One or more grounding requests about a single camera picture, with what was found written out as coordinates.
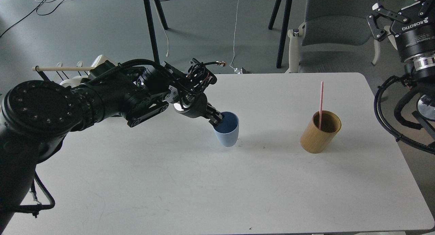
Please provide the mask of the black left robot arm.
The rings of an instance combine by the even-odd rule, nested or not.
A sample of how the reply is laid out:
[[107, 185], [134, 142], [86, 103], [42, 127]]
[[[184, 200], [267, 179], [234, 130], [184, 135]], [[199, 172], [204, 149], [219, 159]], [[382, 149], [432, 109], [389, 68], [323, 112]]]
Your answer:
[[189, 118], [203, 117], [214, 127], [227, 116], [214, 108], [205, 89], [216, 83], [208, 65], [192, 60], [187, 73], [170, 64], [133, 59], [106, 60], [78, 86], [31, 80], [9, 90], [1, 102], [1, 231], [17, 212], [37, 216], [55, 201], [36, 174], [36, 166], [57, 153], [65, 136], [119, 115], [129, 127], [164, 112], [169, 104]]

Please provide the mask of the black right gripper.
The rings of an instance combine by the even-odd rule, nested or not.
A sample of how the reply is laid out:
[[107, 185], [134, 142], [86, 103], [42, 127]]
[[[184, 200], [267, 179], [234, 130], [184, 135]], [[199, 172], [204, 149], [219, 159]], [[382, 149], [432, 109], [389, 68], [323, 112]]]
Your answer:
[[[387, 37], [387, 30], [383, 27], [387, 24], [386, 20], [393, 23], [390, 31], [395, 36], [401, 62], [406, 62], [415, 55], [434, 51], [434, 11], [430, 11], [434, 0], [419, 1], [419, 11], [401, 11], [401, 15], [385, 9], [380, 4], [374, 4], [371, 13], [366, 16], [376, 41], [382, 41]], [[407, 18], [407, 23], [403, 23], [403, 16]]]

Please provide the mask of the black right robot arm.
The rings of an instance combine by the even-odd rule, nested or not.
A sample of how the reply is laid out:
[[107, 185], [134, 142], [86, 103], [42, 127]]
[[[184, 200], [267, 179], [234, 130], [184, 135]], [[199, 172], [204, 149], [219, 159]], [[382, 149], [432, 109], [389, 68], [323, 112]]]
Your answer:
[[381, 98], [394, 83], [401, 83], [408, 92], [398, 100], [393, 114], [402, 126], [424, 129], [434, 138], [434, 80], [435, 80], [435, 28], [434, 0], [416, 0], [398, 12], [385, 9], [376, 0], [366, 20], [374, 37], [375, 51], [379, 43], [388, 38], [404, 63], [404, 75], [391, 76], [378, 86], [374, 100], [376, 119], [393, 135], [397, 142], [404, 142], [418, 150], [434, 154], [434, 143], [424, 145], [395, 129], [382, 112]]

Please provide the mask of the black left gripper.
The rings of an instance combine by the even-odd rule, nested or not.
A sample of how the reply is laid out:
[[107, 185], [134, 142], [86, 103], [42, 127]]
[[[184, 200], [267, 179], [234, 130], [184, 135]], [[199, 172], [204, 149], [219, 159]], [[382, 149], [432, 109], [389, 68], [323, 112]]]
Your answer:
[[224, 119], [224, 115], [219, 111], [207, 111], [208, 98], [205, 93], [199, 94], [188, 106], [181, 100], [173, 104], [174, 110], [189, 118], [204, 117], [213, 127], [218, 126]]

